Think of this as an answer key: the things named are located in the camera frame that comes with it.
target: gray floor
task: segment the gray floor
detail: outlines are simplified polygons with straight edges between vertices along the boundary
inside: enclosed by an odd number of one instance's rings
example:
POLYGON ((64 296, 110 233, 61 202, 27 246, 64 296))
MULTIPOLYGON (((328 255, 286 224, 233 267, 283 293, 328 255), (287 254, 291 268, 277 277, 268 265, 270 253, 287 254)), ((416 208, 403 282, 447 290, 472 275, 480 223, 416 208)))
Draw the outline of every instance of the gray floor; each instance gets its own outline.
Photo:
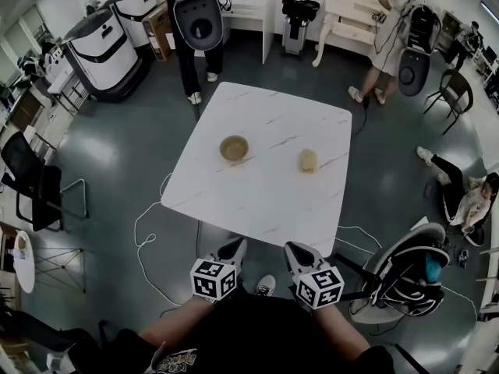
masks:
MULTIPOLYGON (((261 65, 260 49, 256 35, 234 34, 226 46, 220 81, 259 86, 348 109, 354 116, 354 131, 361 125, 363 109, 349 99, 346 90, 361 83, 369 67, 366 59, 328 48, 315 69, 311 65, 315 55, 312 45, 300 62, 282 58, 276 41, 267 63, 261 65)), ((217 85, 206 83, 203 60, 198 63, 206 104, 217 85)), ((438 55, 420 96, 396 96, 383 109, 372 103, 366 128, 352 141, 340 224, 359 225, 382 245, 402 237, 422 216, 442 223, 433 174, 415 155, 417 145, 457 159, 457 164, 467 167, 466 174, 485 174, 468 119, 462 118, 442 136, 448 111, 437 105, 423 117, 424 97, 436 90, 443 70, 438 55), (425 196, 426 185, 430 185, 430 192, 425 196)), ((25 310, 58 328, 83 326, 96 333, 100 319, 108 320, 115 329, 139 330, 171 307, 143 278, 133 243, 133 224, 160 199, 160 184, 173 171, 194 127, 193 110, 182 92, 174 55, 165 64, 154 63, 139 89, 123 103, 88 103, 84 107, 61 143, 57 162, 63 170, 63 184, 76 178, 88 181, 90 219, 68 221, 68 232, 42 231, 34 243, 37 247, 84 248, 87 293, 37 284, 32 295, 23 297, 25 310)), ((76 195, 66 202, 76 206, 76 195)), ((141 256, 150 279, 176 302, 184 302, 191 293, 189 270, 196 258, 196 230, 195 220, 162 206, 155 206, 138 226, 139 240, 156 233, 157 241, 143 248, 141 256)), ((201 254, 217 249, 227 237, 226 231, 204 225, 201 254)), ((338 237, 371 251, 376 248, 372 240, 355 230, 338 230, 338 237)), ((471 245, 461 244, 460 238, 451 239, 458 247, 469 248, 471 257, 466 270, 457 266, 444 270, 444 285, 478 305, 483 285, 475 278, 486 273, 486 258, 479 257, 471 245)), ((276 295, 291 298, 291 279, 282 250, 255 240, 249 246, 243 270, 247 289, 252 290, 262 275, 272 273, 278 280, 276 295)), ((368 257, 338 242, 334 250, 358 263, 368 257)), ((344 267, 340 270, 347 287, 353 288, 356 276, 344 267)), ((357 327, 374 344, 400 343, 426 369, 438 374, 452 372, 458 364, 474 319, 472 306, 448 292, 434 314, 404 319, 385 336, 371 337, 369 332, 377 331, 373 326, 357 327)), ((393 355, 397 372, 412 372, 397 352, 393 355)))

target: cardboard box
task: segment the cardboard box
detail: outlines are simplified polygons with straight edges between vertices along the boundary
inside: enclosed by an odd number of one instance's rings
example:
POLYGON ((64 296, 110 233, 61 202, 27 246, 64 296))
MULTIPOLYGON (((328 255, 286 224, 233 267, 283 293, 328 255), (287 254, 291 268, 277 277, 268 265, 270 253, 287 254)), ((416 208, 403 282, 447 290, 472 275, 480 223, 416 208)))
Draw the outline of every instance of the cardboard box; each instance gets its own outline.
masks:
POLYGON ((172 53, 166 38, 166 34, 172 32, 168 6, 163 3, 157 7, 151 14, 142 19, 142 24, 149 37, 154 56, 158 61, 166 61, 172 53))

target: white shoe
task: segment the white shoe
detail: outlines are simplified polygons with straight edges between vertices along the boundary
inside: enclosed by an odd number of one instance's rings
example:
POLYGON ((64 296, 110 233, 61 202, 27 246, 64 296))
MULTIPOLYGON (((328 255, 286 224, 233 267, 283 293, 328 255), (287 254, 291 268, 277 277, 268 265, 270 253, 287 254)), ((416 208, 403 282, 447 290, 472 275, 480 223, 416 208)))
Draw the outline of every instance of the white shoe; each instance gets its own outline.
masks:
POLYGON ((442 185, 451 184, 451 179, 447 173, 441 172, 437 175, 437 180, 442 185))
POLYGON ((424 148, 419 146, 416 148, 416 152, 418 154, 418 157, 425 161, 428 166, 432 166, 434 164, 431 161, 431 159, 434 157, 434 154, 431 151, 425 150, 424 148))
POLYGON ((216 82, 217 80, 218 80, 218 74, 217 73, 212 73, 212 72, 208 73, 208 82, 209 83, 216 82))
POLYGON ((354 86, 350 86, 349 87, 349 94, 350 94, 350 97, 356 102, 356 103, 362 103, 363 99, 359 97, 359 90, 354 87, 354 86))
POLYGON ((380 103, 380 105, 384 105, 387 102, 387 99, 381 96, 382 94, 383 91, 381 91, 381 89, 374 89, 374 95, 376 96, 377 102, 380 103))
POLYGON ((189 100, 192 105, 198 105, 203 102, 203 100, 201 100, 201 93, 199 91, 197 91, 191 96, 188 96, 187 100, 189 100))
POLYGON ((258 283, 257 292, 255 292, 255 295, 271 296, 274 293, 274 289, 275 289, 275 278, 274 276, 268 274, 267 276, 262 278, 258 283))

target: marble tabletop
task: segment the marble tabletop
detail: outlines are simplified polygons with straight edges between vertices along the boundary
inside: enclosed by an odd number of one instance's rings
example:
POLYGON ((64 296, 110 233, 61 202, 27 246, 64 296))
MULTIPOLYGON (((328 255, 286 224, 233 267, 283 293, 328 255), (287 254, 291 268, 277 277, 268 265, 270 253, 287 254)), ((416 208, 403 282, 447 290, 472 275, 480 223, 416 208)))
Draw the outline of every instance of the marble tabletop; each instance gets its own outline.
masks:
POLYGON ((271 244, 302 242, 329 256, 342 211, 352 115, 301 97, 221 83, 194 129, 161 203, 200 221, 271 244), (230 163, 231 135, 249 152, 230 163), (318 156, 314 174, 299 155, 318 156))

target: bowl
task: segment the bowl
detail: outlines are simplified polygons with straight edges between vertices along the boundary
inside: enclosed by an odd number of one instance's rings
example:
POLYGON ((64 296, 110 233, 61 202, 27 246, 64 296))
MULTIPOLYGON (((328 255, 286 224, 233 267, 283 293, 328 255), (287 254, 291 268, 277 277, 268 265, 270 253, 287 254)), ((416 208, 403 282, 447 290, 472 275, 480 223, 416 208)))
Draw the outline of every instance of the bowl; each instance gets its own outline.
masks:
POLYGON ((241 136, 229 136, 220 143, 220 154, 231 162, 242 160, 249 149, 248 142, 241 136))

